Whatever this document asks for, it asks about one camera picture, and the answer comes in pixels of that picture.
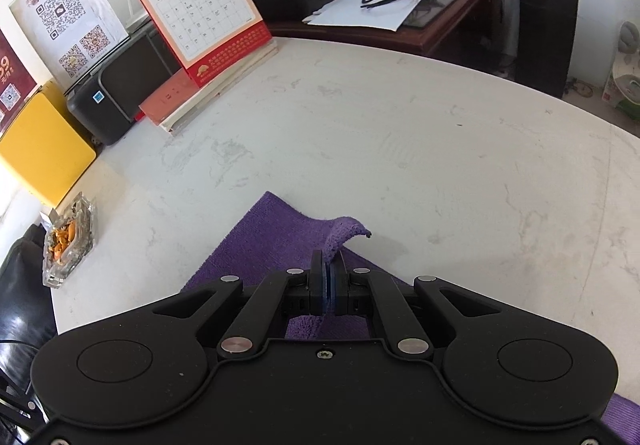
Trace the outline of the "black leather chair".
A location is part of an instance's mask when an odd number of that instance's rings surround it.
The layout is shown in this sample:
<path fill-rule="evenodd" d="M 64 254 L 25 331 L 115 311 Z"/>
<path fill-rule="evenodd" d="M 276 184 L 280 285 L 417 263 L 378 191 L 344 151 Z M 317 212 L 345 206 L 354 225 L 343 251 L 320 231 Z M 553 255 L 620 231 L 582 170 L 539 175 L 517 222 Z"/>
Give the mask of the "black leather chair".
<path fill-rule="evenodd" d="M 51 292 L 42 283 L 44 235 L 42 226 L 29 226 L 1 262 L 1 389 L 12 394 L 32 395 L 32 360 L 56 335 Z"/>

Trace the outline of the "black water dispenser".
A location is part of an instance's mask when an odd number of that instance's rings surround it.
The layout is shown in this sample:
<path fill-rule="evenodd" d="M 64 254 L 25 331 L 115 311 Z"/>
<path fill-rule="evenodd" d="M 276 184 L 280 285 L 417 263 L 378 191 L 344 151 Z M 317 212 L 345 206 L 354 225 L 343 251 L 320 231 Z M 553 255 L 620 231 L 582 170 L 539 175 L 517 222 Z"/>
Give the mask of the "black water dispenser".
<path fill-rule="evenodd" d="M 515 78 L 562 98 L 568 79 L 579 0 L 520 0 Z"/>

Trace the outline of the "glass ashtray with peels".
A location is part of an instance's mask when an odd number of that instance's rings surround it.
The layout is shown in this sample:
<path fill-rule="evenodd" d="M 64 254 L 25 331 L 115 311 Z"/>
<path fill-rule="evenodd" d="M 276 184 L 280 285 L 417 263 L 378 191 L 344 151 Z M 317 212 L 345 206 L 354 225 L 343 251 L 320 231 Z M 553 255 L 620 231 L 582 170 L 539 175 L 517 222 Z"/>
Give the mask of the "glass ashtray with peels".
<path fill-rule="evenodd" d="M 96 243 L 96 209 L 82 193 L 62 210 L 42 215 L 46 235 L 43 243 L 42 281 L 60 288 Z"/>

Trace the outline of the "dark wooden desk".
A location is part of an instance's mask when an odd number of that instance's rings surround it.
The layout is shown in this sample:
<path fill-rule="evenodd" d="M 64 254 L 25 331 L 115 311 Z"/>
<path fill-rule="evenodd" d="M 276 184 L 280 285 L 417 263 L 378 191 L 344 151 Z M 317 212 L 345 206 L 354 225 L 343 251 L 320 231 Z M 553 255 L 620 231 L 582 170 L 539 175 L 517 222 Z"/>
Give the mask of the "dark wooden desk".
<path fill-rule="evenodd" d="M 493 72 L 501 58 L 503 0 L 422 0 L 397 30 L 271 23 L 273 35 L 356 44 Z"/>

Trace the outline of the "white paper sheet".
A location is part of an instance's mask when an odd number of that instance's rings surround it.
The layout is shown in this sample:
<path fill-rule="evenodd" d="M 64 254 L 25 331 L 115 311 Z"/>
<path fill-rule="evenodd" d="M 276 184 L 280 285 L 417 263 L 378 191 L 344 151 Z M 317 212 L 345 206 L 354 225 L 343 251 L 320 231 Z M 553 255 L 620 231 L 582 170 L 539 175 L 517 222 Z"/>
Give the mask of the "white paper sheet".
<path fill-rule="evenodd" d="M 421 0 L 333 0 L 303 20 L 310 26 L 396 31 Z"/>

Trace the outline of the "QR code sign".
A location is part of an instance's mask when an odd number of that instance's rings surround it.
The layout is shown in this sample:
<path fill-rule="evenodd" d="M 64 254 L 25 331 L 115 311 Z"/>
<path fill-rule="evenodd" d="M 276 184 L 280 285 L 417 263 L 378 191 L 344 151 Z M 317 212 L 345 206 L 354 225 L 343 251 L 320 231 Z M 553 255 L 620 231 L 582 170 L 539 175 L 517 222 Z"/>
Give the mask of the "QR code sign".
<path fill-rule="evenodd" d="M 63 91 L 128 38 L 108 0 L 14 0 L 10 11 Z"/>

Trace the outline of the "yellow box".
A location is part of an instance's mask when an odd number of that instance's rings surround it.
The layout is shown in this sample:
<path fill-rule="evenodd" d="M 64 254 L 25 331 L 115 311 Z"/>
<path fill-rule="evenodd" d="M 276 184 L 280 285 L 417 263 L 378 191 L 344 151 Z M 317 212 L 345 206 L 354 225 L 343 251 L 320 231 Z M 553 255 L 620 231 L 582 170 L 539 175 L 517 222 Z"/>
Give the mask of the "yellow box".
<path fill-rule="evenodd" d="M 52 80 L 29 98 L 1 136 L 1 162 L 43 205 L 55 208 L 96 160 L 89 131 Z"/>

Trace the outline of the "purple towel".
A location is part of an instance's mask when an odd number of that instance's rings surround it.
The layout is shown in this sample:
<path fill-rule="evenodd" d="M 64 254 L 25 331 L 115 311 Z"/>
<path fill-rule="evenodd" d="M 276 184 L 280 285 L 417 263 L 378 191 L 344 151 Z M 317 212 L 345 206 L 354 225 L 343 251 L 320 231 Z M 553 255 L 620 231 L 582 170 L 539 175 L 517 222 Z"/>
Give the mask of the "purple towel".
<path fill-rule="evenodd" d="M 270 272 L 290 267 L 309 269 L 314 250 L 322 251 L 326 263 L 340 250 L 349 269 L 371 267 L 372 262 L 344 249 L 345 243 L 357 236 L 371 237 L 371 232 L 354 218 L 306 217 L 278 196 L 265 192 L 181 291 L 198 288 L 224 275 L 236 275 L 245 286 L 257 286 Z M 285 338 L 368 339 L 369 330 L 359 316 L 303 315 L 291 319 Z M 614 394 L 602 421 L 626 444 L 639 444 L 639 405 L 635 402 Z"/>

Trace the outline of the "red desk calendar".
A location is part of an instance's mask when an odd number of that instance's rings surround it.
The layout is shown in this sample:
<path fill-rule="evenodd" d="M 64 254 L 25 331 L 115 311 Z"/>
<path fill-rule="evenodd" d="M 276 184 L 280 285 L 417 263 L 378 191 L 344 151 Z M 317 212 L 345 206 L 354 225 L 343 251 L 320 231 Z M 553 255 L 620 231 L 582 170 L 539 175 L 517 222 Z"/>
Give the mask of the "red desk calendar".
<path fill-rule="evenodd" d="M 272 40 L 252 0 L 140 0 L 199 87 Z"/>

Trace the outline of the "black printer near wall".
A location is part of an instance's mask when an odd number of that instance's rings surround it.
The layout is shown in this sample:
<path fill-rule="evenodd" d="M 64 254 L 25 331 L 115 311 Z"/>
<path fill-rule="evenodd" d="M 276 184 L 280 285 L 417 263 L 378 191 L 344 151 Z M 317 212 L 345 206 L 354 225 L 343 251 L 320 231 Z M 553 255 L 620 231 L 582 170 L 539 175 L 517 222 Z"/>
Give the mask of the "black printer near wall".
<path fill-rule="evenodd" d="M 147 20 L 66 94 L 66 106 L 93 139 L 119 141 L 142 117 L 140 105 L 181 69 L 152 20 Z"/>

